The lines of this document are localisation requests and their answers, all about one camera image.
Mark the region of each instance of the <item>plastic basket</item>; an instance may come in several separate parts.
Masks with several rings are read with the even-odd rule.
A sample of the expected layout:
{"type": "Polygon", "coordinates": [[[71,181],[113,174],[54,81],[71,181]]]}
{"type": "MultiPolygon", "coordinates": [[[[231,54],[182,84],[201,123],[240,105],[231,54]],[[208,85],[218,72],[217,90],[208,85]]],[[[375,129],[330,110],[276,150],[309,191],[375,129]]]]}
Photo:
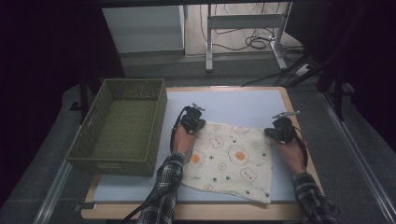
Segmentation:
{"type": "Polygon", "coordinates": [[[105,79],[66,159],[95,175],[153,176],[166,103],[163,79],[105,79]]]}

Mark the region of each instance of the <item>dark background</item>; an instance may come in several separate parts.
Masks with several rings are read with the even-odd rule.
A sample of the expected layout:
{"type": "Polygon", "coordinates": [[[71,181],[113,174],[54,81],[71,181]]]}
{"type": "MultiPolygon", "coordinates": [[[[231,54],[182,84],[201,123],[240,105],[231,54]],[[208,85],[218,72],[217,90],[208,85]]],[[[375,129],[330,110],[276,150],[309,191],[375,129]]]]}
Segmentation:
{"type": "Polygon", "coordinates": [[[0,183],[3,203],[85,73],[123,76],[99,7],[0,3],[0,183]]]}
{"type": "MultiPolygon", "coordinates": [[[[310,50],[320,62],[337,44],[356,2],[333,1],[310,50]]],[[[396,150],[394,100],[395,1],[371,1],[340,55],[352,103],[396,150]]],[[[52,2],[0,3],[0,203],[40,148],[62,104],[62,95],[83,73],[123,76],[99,7],[52,2]]]]}

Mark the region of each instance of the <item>white table surface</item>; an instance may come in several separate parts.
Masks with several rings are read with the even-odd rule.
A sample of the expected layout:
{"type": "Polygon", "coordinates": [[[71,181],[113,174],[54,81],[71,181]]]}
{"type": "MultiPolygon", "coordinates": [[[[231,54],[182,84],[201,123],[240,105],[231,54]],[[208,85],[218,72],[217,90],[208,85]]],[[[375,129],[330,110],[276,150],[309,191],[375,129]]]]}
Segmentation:
{"type": "MultiPolygon", "coordinates": [[[[286,111],[279,91],[169,91],[163,122],[163,131],[157,157],[156,170],[170,154],[171,129],[181,109],[196,103],[205,111],[201,119],[228,123],[249,128],[273,127],[272,116],[286,111]]],[[[291,173],[273,148],[274,173],[272,202],[294,202],[291,173]]],[[[152,190],[154,177],[103,175],[93,200],[98,203],[143,202],[152,190]]],[[[241,203],[247,199],[230,194],[203,192],[180,186],[177,190],[179,203],[241,203]]]]}

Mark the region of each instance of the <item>patterned cloth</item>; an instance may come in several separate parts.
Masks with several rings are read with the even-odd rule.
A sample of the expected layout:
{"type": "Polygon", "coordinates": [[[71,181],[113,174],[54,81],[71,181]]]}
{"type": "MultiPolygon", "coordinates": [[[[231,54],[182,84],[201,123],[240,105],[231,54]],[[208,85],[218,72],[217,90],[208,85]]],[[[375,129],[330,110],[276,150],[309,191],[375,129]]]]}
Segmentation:
{"type": "Polygon", "coordinates": [[[263,129],[207,121],[198,132],[182,184],[270,203],[273,160],[265,138],[263,129]]]}

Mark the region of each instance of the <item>white stand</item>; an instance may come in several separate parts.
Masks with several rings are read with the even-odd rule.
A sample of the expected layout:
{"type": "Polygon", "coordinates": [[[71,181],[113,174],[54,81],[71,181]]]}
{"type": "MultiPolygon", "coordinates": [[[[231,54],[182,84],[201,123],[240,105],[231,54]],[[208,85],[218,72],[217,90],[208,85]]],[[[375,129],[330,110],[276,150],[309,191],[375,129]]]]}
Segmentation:
{"type": "Polygon", "coordinates": [[[279,42],[285,30],[290,6],[291,2],[288,2],[286,9],[281,14],[212,16],[209,4],[207,6],[206,72],[213,71],[212,30],[215,29],[278,28],[276,36],[271,37],[270,45],[279,68],[287,69],[285,60],[279,51],[279,42]]]}

